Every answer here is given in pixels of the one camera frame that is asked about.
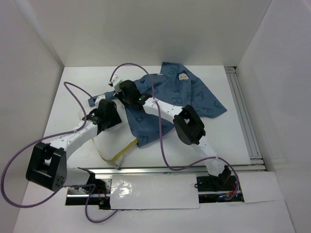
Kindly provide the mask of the white pillow yellow trim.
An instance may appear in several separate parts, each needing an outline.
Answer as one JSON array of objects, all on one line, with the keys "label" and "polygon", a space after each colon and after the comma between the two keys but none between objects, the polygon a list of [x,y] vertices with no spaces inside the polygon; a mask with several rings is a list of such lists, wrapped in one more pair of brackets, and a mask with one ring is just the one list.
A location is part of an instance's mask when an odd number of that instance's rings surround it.
[{"label": "white pillow yellow trim", "polygon": [[129,150],[138,143],[138,139],[133,136],[130,130],[124,106],[118,105],[117,111],[121,123],[101,132],[93,138],[93,142],[100,157],[106,163],[115,168],[120,168]]}]

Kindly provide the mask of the blue cartoon print pillowcase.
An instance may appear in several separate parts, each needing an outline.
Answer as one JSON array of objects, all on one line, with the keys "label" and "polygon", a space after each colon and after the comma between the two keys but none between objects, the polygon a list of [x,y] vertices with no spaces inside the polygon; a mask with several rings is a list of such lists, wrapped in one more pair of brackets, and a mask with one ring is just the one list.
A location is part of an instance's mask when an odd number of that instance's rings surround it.
[{"label": "blue cartoon print pillowcase", "polygon": [[[191,105],[200,117],[215,118],[227,109],[209,88],[182,64],[163,63],[159,74],[151,74],[155,97],[172,105]],[[158,117],[126,108],[131,132],[143,147],[159,139]]]}]

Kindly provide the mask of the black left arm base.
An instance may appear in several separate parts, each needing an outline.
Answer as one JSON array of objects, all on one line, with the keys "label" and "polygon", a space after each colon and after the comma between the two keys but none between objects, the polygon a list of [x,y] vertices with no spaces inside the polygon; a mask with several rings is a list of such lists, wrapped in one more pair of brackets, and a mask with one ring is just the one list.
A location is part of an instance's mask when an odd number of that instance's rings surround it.
[{"label": "black left arm base", "polygon": [[92,178],[89,184],[93,186],[69,187],[67,190],[66,206],[97,206],[101,210],[110,210],[111,178]]}]

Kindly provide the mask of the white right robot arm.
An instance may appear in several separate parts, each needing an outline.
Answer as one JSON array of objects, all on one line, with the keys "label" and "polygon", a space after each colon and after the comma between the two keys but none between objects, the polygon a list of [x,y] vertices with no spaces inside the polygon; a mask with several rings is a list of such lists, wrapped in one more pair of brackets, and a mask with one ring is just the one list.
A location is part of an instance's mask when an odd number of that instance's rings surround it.
[{"label": "white right robot arm", "polygon": [[[133,81],[122,81],[116,75],[112,75],[109,85],[114,88],[114,96],[124,106],[135,109],[147,116],[158,117],[160,149],[167,168],[172,171],[182,171],[204,162],[209,176],[212,177],[213,187],[217,190],[224,190],[228,186],[229,177],[231,176],[229,164],[225,159],[217,156],[207,139],[205,125],[192,106],[175,106],[150,94],[142,94]],[[165,158],[162,141],[161,121],[163,119],[174,125],[181,142],[191,146],[200,155],[201,159],[199,161],[180,168],[169,166]]]}]

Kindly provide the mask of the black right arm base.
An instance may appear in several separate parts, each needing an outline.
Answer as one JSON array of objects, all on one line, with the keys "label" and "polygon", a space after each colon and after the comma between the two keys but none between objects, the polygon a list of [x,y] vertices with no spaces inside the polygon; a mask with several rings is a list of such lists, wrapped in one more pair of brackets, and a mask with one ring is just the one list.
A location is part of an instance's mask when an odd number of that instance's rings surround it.
[{"label": "black right arm base", "polygon": [[217,203],[217,202],[244,202],[241,188],[238,189],[236,195],[229,198],[236,189],[236,178],[231,175],[225,184],[221,184],[219,180],[211,176],[197,176],[195,188],[198,190],[199,203]]}]

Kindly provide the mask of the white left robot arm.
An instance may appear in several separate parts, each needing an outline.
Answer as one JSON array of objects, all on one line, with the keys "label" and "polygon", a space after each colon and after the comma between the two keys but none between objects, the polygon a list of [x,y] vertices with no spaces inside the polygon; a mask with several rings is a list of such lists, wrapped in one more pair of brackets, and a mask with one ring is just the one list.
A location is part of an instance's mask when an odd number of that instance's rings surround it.
[{"label": "white left robot arm", "polygon": [[53,192],[64,186],[78,186],[86,194],[95,190],[95,174],[86,168],[69,168],[67,160],[84,143],[121,123],[114,101],[101,99],[97,104],[73,133],[35,144],[26,171],[28,181]]}]

